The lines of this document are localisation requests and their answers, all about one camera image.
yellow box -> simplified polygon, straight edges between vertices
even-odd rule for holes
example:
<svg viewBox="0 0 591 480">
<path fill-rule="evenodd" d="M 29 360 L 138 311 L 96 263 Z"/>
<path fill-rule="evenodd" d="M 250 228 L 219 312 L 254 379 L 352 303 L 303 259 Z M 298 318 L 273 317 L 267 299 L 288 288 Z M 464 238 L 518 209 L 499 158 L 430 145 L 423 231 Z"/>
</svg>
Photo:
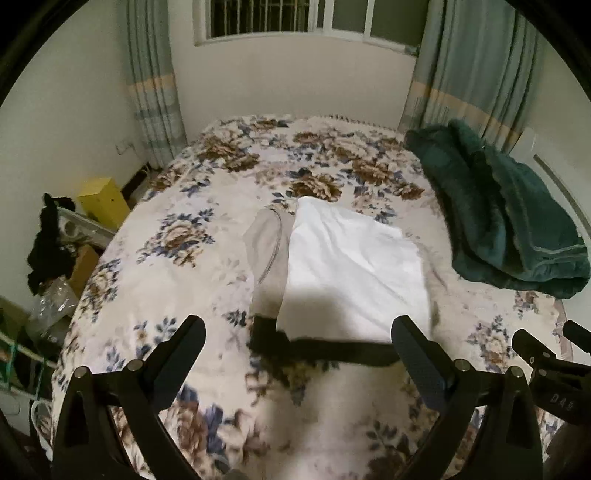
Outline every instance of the yellow box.
<svg viewBox="0 0 591 480">
<path fill-rule="evenodd" d="M 113 230 L 118 230 L 129 215 L 129 207 L 113 179 L 89 180 L 78 200 L 88 216 Z"/>
</svg>

window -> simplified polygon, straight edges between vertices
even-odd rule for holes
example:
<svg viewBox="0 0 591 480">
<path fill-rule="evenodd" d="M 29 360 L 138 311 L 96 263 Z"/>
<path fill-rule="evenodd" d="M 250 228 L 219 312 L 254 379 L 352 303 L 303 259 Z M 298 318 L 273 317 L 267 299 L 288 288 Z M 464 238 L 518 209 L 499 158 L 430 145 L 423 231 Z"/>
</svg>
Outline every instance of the window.
<svg viewBox="0 0 591 480">
<path fill-rule="evenodd" d="M 428 0 L 194 0 L 196 43 L 316 33 L 416 52 Z"/>
</svg>

green blanket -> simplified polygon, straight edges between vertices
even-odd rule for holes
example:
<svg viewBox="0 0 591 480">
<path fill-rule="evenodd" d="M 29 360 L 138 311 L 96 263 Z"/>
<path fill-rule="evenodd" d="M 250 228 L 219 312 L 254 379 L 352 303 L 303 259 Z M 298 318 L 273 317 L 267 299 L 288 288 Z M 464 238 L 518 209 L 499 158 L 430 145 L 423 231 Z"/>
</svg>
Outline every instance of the green blanket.
<svg viewBox="0 0 591 480">
<path fill-rule="evenodd" d="M 575 224 L 527 165 L 458 120 L 410 131 L 406 147 L 437 192 L 462 277 L 559 299 L 587 284 L 589 257 Z"/>
</svg>

white wall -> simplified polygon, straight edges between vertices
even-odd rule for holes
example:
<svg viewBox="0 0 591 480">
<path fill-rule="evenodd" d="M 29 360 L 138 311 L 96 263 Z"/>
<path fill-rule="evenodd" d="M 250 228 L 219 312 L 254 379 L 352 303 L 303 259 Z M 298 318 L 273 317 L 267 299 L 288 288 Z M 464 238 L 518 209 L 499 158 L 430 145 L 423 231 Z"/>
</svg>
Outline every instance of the white wall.
<svg viewBox="0 0 591 480">
<path fill-rule="evenodd" d="M 591 180 L 591 102 L 567 64 L 549 44 L 545 45 L 540 83 L 527 126 L 551 142 L 566 161 Z"/>
<path fill-rule="evenodd" d="M 42 46 L 0 108 L 0 296 L 31 306 L 26 257 L 44 192 L 76 197 L 85 179 L 125 184 L 142 155 L 117 43 L 116 0 L 91 0 Z"/>
<path fill-rule="evenodd" d="M 188 140 L 232 115 L 348 116 L 398 126 L 415 58 L 386 48 L 290 35 L 194 46 L 191 0 L 169 0 L 170 43 Z"/>
<path fill-rule="evenodd" d="M 531 153 L 537 153 L 591 219 L 591 102 L 567 64 L 549 44 L 545 45 L 540 83 L 527 126 L 533 131 L 526 130 L 521 142 L 530 154 L 518 156 L 531 158 Z M 554 198 L 569 212 L 587 247 L 591 248 L 591 240 L 582 223 L 552 185 L 552 180 L 535 163 L 530 162 L 530 166 L 546 181 Z M 563 304 L 567 318 L 591 330 L 591 285 L 572 299 L 563 300 Z M 576 362 L 589 363 L 589 356 L 574 345 L 573 355 Z"/>
</svg>

black strap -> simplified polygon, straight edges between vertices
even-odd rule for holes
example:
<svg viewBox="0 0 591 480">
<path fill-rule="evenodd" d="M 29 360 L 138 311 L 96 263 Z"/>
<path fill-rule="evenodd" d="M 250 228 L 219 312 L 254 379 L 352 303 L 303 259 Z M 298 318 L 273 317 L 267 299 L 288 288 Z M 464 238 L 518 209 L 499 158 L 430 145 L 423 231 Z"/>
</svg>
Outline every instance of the black strap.
<svg viewBox="0 0 591 480">
<path fill-rule="evenodd" d="M 391 343 L 340 342 L 303 338 L 290 341 L 278 332 L 277 320 L 255 316 L 250 349 L 258 355 L 286 361 L 335 361 L 369 367 L 387 367 L 399 360 Z"/>
</svg>

